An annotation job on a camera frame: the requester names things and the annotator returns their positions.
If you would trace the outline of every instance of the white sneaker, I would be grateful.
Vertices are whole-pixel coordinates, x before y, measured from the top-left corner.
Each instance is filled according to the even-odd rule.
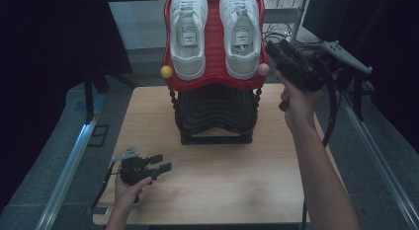
[[[236,79],[250,79],[259,64],[261,33],[256,0],[219,0],[224,26],[225,65]]]
[[[183,80],[201,77],[206,68],[204,29],[207,0],[172,0],[170,54],[176,74]]]

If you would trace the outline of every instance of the gray floor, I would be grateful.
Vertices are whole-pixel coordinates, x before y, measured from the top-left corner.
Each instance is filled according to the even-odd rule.
[[[125,75],[136,86],[165,85],[159,75],[163,50],[161,48],[129,51],[134,74]],[[117,142],[122,121],[132,93],[132,87],[107,76],[111,85],[97,125],[109,128],[100,147],[87,147],[52,229],[103,229],[92,222],[90,207],[99,192],[111,155]],[[272,74],[267,83],[276,83]],[[365,144],[341,104],[329,142],[348,194],[355,204],[363,229],[409,229],[394,197]],[[327,94],[318,107],[317,116],[325,128],[328,119]],[[16,191],[0,218],[0,229],[35,229],[52,190],[61,174],[79,132],[85,122],[84,87],[79,85],[67,94],[66,108],[61,120],[37,162]],[[375,139],[385,160],[414,204],[419,204],[419,155],[397,130],[379,113],[369,96],[363,97],[365,125]],[[90,144],[98,144],[91,138]],[[128,229],[148,229],[147,226],[128,226]],[[150,229],[245,229],[244,226],[149,227]],[[247,226],[247,229],[296,229],[287,225]]]

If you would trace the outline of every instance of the light wood tabletop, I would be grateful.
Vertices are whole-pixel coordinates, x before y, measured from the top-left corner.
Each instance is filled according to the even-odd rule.
[[[136,88],[114,155],[134,145],[141,157],[163,154],[160,164],[172,162],[173,169],[144,188],[127,223],[300,222],[304,197],[299,169],[284,113],[278,109],[283,89],[281,84],[262,88],[252,143],[182,145],[167,87]],[[211,135],[220,132],[209,131]],[[108,212],[93,215],[98,225],[108,222],[114,180],[112,175],[97,204],[108,207]]]

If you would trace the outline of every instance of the red plastic shelf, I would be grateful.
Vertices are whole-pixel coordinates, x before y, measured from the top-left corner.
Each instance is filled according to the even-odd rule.
[[[263,19],[265,14],[265,6],[263,0],[256,0],[259,5],[259,28],[262,33]],[[173,68],[173,61],[170,56],[170,5],[172,0],[167,0],[164,6],[164,18],[166,23],[167,41],[166,49],[163,57],[163,66],[169,65]],[[220,83],[237,89],[254,90],[261,88],[266,77],[256,72],[255,76],[249,80],[240,80],[232,78],[228,75],[225,67],[225,51],[224,51],[224,29],[219,17],[219,0],[208,0],[209,15],[205,29],[205,56],[206,70],[202,77],[195,80],[185,81],[180,79],[176,72],[165,79],[169,89],[183,92],[194,90],[211,83]],[[264,45],[261,42],[261,54],[259,63],[268,64],[268,56],[265,52]]]

